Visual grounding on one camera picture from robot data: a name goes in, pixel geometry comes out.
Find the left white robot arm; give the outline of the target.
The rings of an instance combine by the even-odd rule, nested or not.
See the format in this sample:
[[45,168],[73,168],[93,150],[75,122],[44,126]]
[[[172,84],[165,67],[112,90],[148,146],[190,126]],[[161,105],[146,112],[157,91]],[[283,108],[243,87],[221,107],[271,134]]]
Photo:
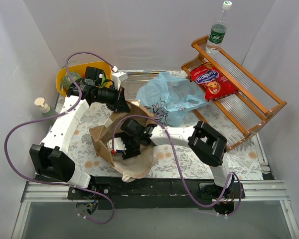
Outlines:
[[70,85],[62,109],[63,116],[58,117],[46,137],[39,145],[32,145],[29,153],[37,174],[79,187],[80,195],[85,199],[95,196],[96,187],[90,183],[91,176],[82,172],[68,157],[68,147],[74,131],[82,116],[94,102],[106,104],[116,113],[128,113],[124,88],[121,82],[128,78],[127,73],[116,71],[112,74],[111,87],[102,87],[106,78],[99,70],[86,70],[86,78],[81,84]]

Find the brown burlap tote bag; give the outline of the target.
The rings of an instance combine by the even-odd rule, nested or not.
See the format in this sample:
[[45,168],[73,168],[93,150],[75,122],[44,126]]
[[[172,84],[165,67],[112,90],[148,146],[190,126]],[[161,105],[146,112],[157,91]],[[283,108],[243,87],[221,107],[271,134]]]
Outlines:
[[122,118],[130,115],[153,117],[153,114],[142,106],[139,100],[127,100],[127,104],[131,110],[129,113],[112,112],[103,125],[90,128],[89,133],[96,153],[122,175],[124,182],[132,182],[135,179],[146,177],[157,160],[154,157],[154,147],[151,145],[141,145],[140,155],[129,159],[124,160],[122,155],[118,153],[112,155],[112,148],[108,147],[108,142],[112,140],[114,132],[122,131],[120,129],[124,122]]

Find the clear plastic water bottle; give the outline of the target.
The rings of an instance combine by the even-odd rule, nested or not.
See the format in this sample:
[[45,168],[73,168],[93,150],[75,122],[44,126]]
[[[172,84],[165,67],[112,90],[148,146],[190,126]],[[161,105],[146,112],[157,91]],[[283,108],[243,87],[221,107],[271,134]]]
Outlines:
[[232,2],[225,0],[222,4],[222,12],[211,27],[205,50],[209,54],[217,53],[222,45],[227,32],[227,13],[232,7]]

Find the red snack packet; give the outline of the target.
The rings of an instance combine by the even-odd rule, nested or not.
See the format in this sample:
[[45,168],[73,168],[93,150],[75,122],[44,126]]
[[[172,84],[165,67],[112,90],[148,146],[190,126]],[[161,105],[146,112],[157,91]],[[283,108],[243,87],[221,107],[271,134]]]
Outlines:
[[217,100],[238,92],[238,88],[210,62],[192,70],[190,77],[203,87],[206,101]]

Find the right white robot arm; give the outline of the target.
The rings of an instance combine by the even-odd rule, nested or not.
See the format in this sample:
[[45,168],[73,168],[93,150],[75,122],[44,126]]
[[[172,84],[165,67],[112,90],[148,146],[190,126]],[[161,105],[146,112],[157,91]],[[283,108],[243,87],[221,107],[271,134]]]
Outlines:
[[204,186],[202,197],[218,196],[228,199],[234,191],[234,176],[228,178],[230,170],[226,161],[227,139],[212,126],[199,121],[193,127],[160,127],[156,123],[146,126],[135,119],[126,119],[107,143],[114,155],[120,153],[124,160],[141,154],[141,146],[174,145],[190,148],[197,158],[212,171],[214,184]]

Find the light blue plastic bag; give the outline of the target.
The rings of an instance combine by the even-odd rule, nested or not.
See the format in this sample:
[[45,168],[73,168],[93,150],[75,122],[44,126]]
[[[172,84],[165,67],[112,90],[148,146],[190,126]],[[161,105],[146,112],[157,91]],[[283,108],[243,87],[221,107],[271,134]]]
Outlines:
[[147,108],[154,119],[170,126],[179,127],[189,111],[205,106],[205,93],[194,82],[160,72],[142,86],[136,100]]

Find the green melon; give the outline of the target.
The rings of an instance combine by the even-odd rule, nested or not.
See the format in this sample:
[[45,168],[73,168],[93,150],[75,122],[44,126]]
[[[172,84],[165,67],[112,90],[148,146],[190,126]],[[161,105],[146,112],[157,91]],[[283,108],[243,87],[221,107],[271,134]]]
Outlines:
[[[72,78],[77,82],[80,83],[80,79],[82,78],[82,76],[77,73],[77,72],[70,72],[70,75],[72,76]],[[62,87],[65,90],[68,90],[69,87],[71,86],[71,84],[73,83],[71,78],[66,74],[63,78],[62,78]]]

